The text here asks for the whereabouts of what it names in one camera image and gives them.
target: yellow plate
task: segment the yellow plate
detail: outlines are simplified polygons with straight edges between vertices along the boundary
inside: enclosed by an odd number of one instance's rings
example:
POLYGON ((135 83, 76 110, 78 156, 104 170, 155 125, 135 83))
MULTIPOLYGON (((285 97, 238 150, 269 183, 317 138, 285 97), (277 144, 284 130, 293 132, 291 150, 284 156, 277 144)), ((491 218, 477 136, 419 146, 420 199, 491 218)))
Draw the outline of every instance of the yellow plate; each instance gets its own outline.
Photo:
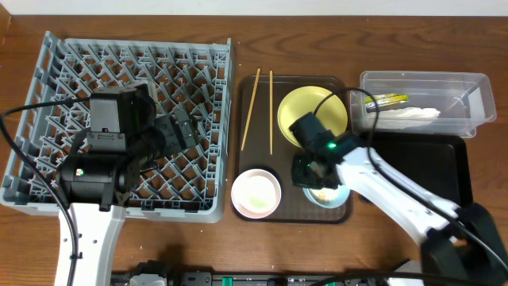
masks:
MULTIPOLYGON (((300 147, 289 126, 304 114, 314 112, 319 102, 331 93, 332 91, 322 87, 300 87, 286 95, 279 105, 277 122, 280 131, 289 142, 300 147)), ((317 119, 335 136, 342 134, 348 125, 348 113, 344 103, 337 96, 323 103, 317 113, 317 119)))

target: tabletop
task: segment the tabletop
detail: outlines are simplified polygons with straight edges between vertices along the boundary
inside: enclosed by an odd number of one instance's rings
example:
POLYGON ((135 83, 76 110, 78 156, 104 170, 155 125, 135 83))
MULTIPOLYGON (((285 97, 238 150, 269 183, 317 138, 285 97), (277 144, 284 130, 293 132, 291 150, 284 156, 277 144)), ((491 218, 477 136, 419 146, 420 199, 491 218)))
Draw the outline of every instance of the tabletop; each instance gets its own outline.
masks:
MULTIPOLYGON (((347 87, 363 71, 480 72, 492 84, 498 117, 467 139, 474 198, 493 215, 508 243, 508 20, 502 17, 78 17, 14 16, 0 52, 0 112, 24 103, 44 32, 58 38, 224 44, 232 38, 236 80, 275 75, 330 75, 347 87)), ((231 130, 239 110, 232 109, 231 130)), ((19 115, 8 120, 15 132, 19 115)), ((231 150, 238 136, 230 136, 231 150)), ((10 150, 0 140, 0 173, 10 150)), ((235 152, 229 152, 228 185, 235 152)), ((59 250, 57 217, 0 206, 0 277, 8 285, 53 285, 59 250)), ((340 226, 245 222, 227 203, 215 224, 127 219, 113 269, 147 260, 227 272, 390 270, 418 259, 419 249, 376 207, 354 198, 340 226)))

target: white wall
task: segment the white wall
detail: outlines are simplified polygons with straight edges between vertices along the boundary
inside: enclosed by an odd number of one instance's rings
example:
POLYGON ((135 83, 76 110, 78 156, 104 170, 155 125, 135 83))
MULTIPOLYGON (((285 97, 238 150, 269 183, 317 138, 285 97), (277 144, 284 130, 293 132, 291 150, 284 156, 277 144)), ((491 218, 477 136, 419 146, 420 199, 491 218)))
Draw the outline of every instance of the white wall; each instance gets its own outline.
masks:
POLYGON ((12 14, 508 16, 507 0, 0 0, 12 14))

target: wooden chopstick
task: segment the wooden chopstick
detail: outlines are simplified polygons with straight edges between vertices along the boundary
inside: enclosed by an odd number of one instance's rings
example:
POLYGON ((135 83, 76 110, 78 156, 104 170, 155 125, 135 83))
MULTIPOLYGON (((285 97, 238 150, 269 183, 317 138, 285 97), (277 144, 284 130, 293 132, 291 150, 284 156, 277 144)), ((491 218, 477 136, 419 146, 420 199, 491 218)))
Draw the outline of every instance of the wooden chopstick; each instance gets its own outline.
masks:
POLYGON ((273 72, 270 71, 270 155, 273 154, 273 72))
POLYGON ((254 82, 254 90, 252 91, 251 106, 248 108, 247 123, 245 123, 244 140, 241 142, 241 151, 244 151, 245 139, 247 138, 248 124, 251 121, 252 107, 254 106, 254 99, 256 98, 257 83, 260 80, 261 69, 257 69, 256 81, 254 82))

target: gray plastic dish drying rack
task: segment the gray plastic dish drying rack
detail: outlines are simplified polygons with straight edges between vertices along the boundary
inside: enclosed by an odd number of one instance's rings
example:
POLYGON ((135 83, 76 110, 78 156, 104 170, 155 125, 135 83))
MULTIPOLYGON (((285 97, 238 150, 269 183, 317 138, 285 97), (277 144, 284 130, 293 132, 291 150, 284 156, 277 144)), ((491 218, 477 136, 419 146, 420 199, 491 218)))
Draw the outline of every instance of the gray plastic dish drying rack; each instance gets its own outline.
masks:
MULTIPOLYGON (((198 119, 200 145, 157 160, 140 176, 127 217, 217 222, 224 213, 234 53, 227 44, 66 39, 46 32, 25 104, 89 96, 96 87, 150 80, 157 113, 185 108, 198 119)), ((56 167, 75 133, 90 125, 88 103, 26 110, 15 141, 57 187, 56 167)), ((87 143, 81 147, 86 152, 87 143)), ((11 152, 0 203, 31 215, 58 215, 40 181, 11 152)))

